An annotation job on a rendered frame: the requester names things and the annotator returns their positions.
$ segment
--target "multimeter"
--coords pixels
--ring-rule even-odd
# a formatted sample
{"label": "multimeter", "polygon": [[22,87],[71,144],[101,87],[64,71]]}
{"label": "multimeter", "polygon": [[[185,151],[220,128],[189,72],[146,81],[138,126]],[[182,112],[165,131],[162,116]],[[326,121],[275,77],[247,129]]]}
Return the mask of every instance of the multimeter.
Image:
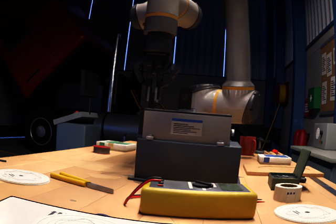
{"label": "multimeter", "polygon": [[140,212],[148,215],[250,219],[257,194],[242,184],[151,181],[142,187]]}

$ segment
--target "open green case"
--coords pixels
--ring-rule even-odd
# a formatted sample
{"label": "open green case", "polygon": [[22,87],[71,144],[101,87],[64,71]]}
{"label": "open green case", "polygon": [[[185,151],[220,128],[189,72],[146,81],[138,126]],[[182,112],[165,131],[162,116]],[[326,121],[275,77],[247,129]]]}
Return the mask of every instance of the open green case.
{"label": "open green case", "polygon": [[310,151],[307,149],[302,149],[299,156],[299,160],[295,166],[293,173],[269,173],[268,174],[268,185],[271,190],[274,190],[275,185],[279,183],[292,183],[299,184],[300,178],[305,171],[308,158],[310,156]]}

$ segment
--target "red mug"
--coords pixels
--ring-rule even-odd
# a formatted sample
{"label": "red mug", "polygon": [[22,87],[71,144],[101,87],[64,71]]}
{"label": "red mug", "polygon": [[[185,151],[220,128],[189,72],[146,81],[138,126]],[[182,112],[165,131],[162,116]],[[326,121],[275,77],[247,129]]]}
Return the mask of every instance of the red mug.
{"label": "red mug", "polygon": [[255,136],[241,136],[240,137],[241,154],[245,156],[253,156],[257,148]]}

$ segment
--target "open box lid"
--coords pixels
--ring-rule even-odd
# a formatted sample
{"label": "open box lid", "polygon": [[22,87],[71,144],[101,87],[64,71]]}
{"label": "open box lid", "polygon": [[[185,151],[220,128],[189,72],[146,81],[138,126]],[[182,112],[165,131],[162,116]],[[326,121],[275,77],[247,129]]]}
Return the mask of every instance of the open box lid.
{"label": "open box lid", "polygon": [[303,172],[305,171],[308,158],[310,156],[310,151],[307,149],[302,149],[298,162],[296,163],[295,169],[294,169],[294,174],[298,177],[301,178]]}

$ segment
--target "green first aid box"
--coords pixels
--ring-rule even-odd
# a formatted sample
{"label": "green first aid box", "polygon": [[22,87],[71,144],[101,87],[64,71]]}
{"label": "green first aid box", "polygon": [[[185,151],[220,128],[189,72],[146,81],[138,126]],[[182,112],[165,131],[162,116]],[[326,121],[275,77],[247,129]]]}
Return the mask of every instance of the green first aid box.
{"label": "green first aid box", "polygon": [[321,108],[321,88],[308,89],[308,110]]}
{"label": "green first aid box", "polygon": [[268,185],[269,188],[273,191],[276,184],[280,183],[291,183],[299,184],[300,178],[302,177],[303,172],[305,171],[308,158],[310,156],[310,151],[307,149],[302,149],[298,162],[295,166],[293,173],[269,173],[268,174]]}

